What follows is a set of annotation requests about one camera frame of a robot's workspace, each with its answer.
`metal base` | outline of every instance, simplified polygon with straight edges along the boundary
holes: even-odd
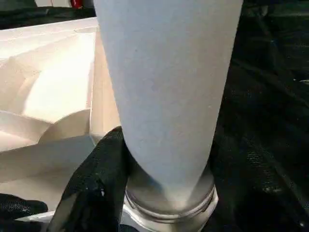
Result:
[[[137,210],[130,199],[126,197],[121,224],[133,226],[140,232],[199,232],[212,215],[217,203],[218,195],[214,187],[208,199],[205,199],[197,207],[201,210],[198,212],[193,210],[191,214],[189,213],[174,222],[164,222]]]

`white surface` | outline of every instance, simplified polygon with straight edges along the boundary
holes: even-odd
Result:
[[[37,176],[0,183],[0,192],[28,200],[43,201],[49,211],[55,210],[73,170],[55,170]]]
[[[7,151],[36,144],[36,141],[0,131],[0,150]]]
[[[126,144],[171,207],[208,160],[242,0],[96,0]]]
[[[70,0],[52,0],[54,7],[71,7]]]
[[[119,125],[97,26],[88,18],[0,32],[0,192],[55,209],[94,141]]]
[[[52,0],[35,0],[38,7],[52,6]]]

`cylindrical filter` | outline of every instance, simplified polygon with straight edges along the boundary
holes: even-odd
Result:
[[[126,144],[127,195],[171,222],[213,193],[206,168],[242,0],[97,0]]]

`black glove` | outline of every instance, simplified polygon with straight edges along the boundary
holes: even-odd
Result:
[[[41,223],[22,222],[23,218],[48,211],[47,205],[40,201],[27,201],[19,197],[0,194],[0,231],[1,232],[39,232]]]
[[[119,227],[129,151],[121,127],[109,132],[70,179],[48,232],[135,232]]]

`red object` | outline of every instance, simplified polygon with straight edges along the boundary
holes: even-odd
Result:
[[[83,7],[83,0],[71,0],[71,5],[74,8],[82,8]]]

